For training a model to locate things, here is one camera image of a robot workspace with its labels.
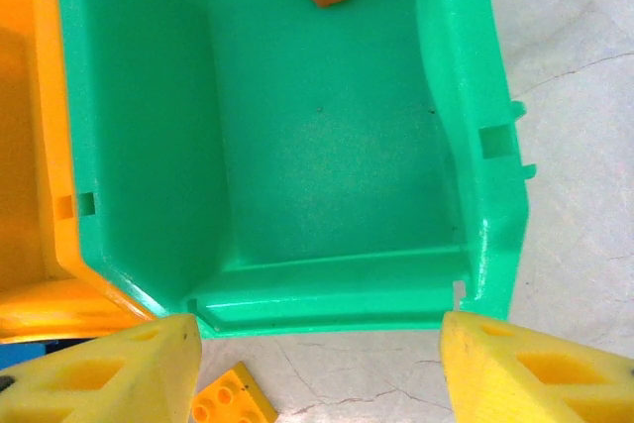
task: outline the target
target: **white floor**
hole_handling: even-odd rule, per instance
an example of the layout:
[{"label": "white floor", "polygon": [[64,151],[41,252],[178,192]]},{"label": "white floor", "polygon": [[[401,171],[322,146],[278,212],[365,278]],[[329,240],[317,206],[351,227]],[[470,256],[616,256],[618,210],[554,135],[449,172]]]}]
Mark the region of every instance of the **white floor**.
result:
[{"label": "white floor", "polygon": [[[634,358],[634,0],[493,0],[531,219],[511,322]],[[207,341],[284,422],[452,422],[438,333]]]}]

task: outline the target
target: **green plastic bin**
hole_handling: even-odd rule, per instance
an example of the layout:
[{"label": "green plastic bin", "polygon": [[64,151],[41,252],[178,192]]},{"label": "green plastic bin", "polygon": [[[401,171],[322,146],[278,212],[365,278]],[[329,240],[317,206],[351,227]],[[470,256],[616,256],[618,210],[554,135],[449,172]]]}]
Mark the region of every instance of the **green plastic bin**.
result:
[{"label": "green plastic bin", "polygon": [[505,318],[527,220],[490,0],[60,0],[89,266],[203,337]]}]

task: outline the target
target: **yellow plastic tray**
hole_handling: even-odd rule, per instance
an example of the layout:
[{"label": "yellow plastic tray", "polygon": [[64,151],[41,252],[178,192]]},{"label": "yellow plastic tray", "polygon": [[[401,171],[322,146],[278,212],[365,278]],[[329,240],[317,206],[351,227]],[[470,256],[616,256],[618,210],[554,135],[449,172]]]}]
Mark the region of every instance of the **yellow plastic tray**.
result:
[{"label": "yellow plastic tray", "polygon": [[0,344],[151,319],[81,258],[57,0],[0,0]]}]

